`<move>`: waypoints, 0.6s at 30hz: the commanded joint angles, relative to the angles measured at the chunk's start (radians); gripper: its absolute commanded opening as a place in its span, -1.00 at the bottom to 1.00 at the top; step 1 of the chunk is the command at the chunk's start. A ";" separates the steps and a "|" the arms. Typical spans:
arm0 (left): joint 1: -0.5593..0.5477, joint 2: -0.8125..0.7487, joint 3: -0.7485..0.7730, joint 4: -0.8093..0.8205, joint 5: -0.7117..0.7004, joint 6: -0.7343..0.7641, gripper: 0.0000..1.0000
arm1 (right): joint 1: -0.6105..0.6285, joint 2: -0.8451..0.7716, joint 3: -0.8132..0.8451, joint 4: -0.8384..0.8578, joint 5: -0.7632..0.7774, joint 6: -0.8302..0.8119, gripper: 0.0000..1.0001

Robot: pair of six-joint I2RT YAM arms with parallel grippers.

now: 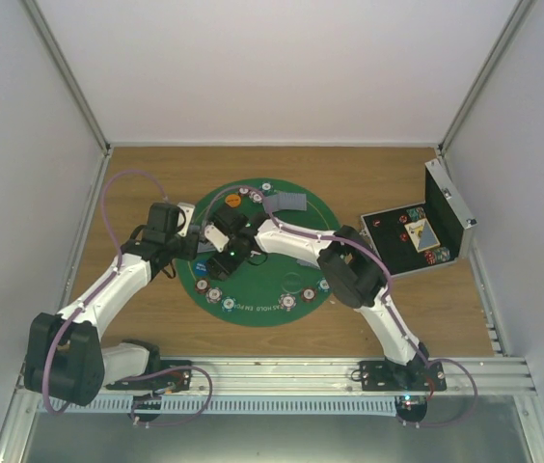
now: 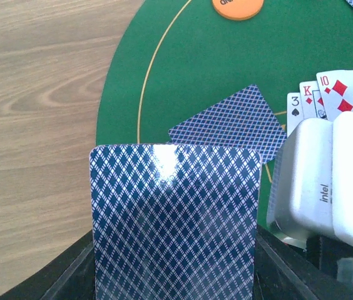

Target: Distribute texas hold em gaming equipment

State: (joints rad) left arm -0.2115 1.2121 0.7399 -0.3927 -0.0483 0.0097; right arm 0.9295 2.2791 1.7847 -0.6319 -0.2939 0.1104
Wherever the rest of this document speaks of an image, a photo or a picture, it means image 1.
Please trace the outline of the red poker chip stack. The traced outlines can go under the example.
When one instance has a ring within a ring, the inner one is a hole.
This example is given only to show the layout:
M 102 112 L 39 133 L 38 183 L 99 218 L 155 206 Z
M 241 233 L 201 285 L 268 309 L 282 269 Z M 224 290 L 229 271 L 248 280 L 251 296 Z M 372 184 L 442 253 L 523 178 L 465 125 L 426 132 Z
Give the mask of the red poker chip stack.
M 314 287 L 305 287 L 300 293 L 301 300 L 306 303 L 311 303 L 316 299 L 317 291 Z

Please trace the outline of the orange big blind button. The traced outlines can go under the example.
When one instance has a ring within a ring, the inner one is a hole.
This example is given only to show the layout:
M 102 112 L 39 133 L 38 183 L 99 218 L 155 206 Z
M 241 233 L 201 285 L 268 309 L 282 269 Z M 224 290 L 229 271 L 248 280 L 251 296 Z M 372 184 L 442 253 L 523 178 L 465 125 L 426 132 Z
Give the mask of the orange big blind button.
M 224 202 L 231 208 L 238 208 L 242 204 L 242 196 L 238 193 L 230 193 L 226 196 Z

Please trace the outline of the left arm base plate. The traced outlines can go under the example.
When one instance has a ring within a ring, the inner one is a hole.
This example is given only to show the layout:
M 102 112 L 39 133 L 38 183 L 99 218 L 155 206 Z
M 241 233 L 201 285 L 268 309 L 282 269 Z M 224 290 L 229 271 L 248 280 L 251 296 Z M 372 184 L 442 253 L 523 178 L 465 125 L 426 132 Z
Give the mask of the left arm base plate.
M 163 374 L 158 374 L 153 377 L 152 370 L 147 369 L 144 375 L 148 379 L 137 379 L 126 381 L 124 379 L 109 383 L 105 389 L 109 391 L 168 391 L 177 393 L 188 391 L 190 388 L 192 362 L 189 360 L 161 360 L 159 371 Z

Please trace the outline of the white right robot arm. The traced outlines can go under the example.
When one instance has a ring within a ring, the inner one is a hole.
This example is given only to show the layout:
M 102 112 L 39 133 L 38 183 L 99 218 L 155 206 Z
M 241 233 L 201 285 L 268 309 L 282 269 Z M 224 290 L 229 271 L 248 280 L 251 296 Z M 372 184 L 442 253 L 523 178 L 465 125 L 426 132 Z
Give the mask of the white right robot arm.
M 361 314 L 379 340 L 394 385 L 411 391 L 423 381 L 428 363 L 425 347 L 394 304 L 390 271 L 354 228 L 308 229 L 271 213 L 249 218 L 222 205 L 203 218 L 201 233 L 215 248 L 206 263 L 215 280 L 227 280 L 254 252 L 317 266 L 339 302 Z

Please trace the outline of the blue poker chip stack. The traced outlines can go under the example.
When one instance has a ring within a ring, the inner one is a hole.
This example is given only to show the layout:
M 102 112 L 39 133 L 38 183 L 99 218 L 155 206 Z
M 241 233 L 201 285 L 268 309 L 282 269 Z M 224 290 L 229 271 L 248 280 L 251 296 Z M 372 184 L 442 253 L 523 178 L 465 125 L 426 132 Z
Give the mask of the blue poker chip stack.
M 279 298 L 279 305 L 282 310 L 287 312 L 292 311 L 297 304 L 296 297 L 290 293 L 284 293 Z

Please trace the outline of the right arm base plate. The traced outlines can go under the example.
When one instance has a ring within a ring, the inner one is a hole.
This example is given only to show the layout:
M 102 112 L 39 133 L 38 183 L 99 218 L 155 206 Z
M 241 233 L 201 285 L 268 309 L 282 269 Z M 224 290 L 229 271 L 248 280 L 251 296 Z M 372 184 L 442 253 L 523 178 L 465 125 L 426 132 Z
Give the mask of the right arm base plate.
M 350 373 L 364 392 L 442 392 L 447 389 L 446 377 L 440 363 L 428 368 L 422 361 L 412 361 L 408 366 L 395 364 L 388 359 L 361 361 Z

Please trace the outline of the blue playing card deck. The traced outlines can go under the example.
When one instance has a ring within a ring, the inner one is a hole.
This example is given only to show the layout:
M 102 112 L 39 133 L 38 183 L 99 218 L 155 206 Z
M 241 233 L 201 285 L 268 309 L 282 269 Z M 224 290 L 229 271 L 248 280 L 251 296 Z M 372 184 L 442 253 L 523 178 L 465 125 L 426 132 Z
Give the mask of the blue playing card deck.
M 198 243 L 198 249 L 197 249 L 198 254 L 210 253 L 210 252 L 214 252 L 214 251 L 216 251 L 216 247 L 212 243 L 210 243 L 210 242 L 199 242 Z

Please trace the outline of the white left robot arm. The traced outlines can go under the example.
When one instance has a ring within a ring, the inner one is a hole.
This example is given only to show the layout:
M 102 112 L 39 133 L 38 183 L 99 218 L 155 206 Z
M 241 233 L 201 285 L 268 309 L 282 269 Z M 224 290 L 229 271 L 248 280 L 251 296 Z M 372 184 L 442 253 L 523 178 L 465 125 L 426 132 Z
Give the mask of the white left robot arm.
M 120 245 L 105 272 L 83 294 L 55 314 L 40 313 L 30 327 L 24 386 L 39 393 L 50 413 L 64 405 L 90 404 L 105 386 L 130 382 L 142 390 L 162 377 L 159 349 L 139 340 L 104 348 L 101 340 L 128 301 L 158 274 L 174 275 L 175 260 L 197 254 L 199 236 L 191 230 L 195 207 L 155 203 L 148 220 Z

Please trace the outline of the blue small blind button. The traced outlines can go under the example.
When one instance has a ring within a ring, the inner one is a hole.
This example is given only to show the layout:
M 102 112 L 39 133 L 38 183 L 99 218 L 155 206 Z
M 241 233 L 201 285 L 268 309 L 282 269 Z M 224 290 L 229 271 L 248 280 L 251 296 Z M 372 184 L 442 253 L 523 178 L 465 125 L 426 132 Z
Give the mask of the blue small blind button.
M 208 274 L 206 262 L 204 260 L 198 260 L 193 264 L 193 273 L 197 277 L 204 277 Z

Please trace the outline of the dealt blue playing card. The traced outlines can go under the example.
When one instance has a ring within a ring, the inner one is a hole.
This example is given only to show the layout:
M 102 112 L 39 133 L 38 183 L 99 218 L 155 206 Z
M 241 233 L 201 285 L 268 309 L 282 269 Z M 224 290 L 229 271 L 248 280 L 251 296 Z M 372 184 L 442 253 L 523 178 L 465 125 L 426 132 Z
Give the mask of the dealt blue playing card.
M 263 207 L 267 213 L 274 214 L 282 209 L 281 195 L 274 194 L 266 196 L 263 200 Z

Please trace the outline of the green chip stack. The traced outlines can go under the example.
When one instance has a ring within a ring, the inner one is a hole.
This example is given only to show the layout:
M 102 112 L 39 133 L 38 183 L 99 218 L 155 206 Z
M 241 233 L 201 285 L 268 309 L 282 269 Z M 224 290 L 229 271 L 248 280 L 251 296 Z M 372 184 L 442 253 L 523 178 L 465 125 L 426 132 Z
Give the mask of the green chip stack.
M 236 299 L 233 297 L 225 297 L 221 301 L 222 311 L 225 313 L 231 313 L 236 308 Z
M 272 190 L 272 184 L 270 182 L 263 182 L 260 186 L 260 189 L 264 193 L 269 193 Z
M 325 278 L 322 278 L 317 282 L 316 288 L 319 292 L 323 293 L 328 293 L 330 291 L 329 283 Z

